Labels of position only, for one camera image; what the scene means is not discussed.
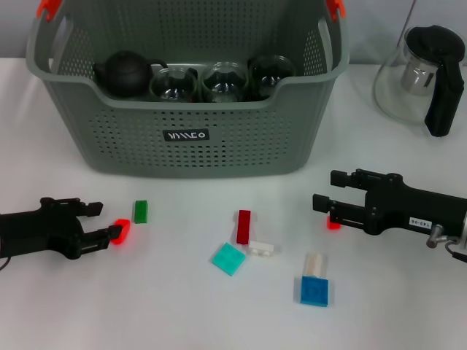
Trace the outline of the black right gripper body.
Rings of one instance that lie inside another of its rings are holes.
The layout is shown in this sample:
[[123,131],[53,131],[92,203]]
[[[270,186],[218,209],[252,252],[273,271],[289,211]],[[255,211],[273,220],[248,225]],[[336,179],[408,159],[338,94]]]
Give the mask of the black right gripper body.
[[466,199],[406,185],[400,174],[363,175],[365,217],[363,230],[373,236],[390,228],[430,234],[435,225],[444,234],[462,237],[466,226]]

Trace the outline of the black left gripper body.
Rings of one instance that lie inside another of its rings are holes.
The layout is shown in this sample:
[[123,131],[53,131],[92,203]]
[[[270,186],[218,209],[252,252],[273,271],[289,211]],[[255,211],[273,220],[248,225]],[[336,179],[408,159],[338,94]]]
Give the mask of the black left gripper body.
[[34,211],[1,215],[1,257],[51,250],[70,260],[82,254],[84,231],[78,217],[85,204],[78,198],[42,198]]

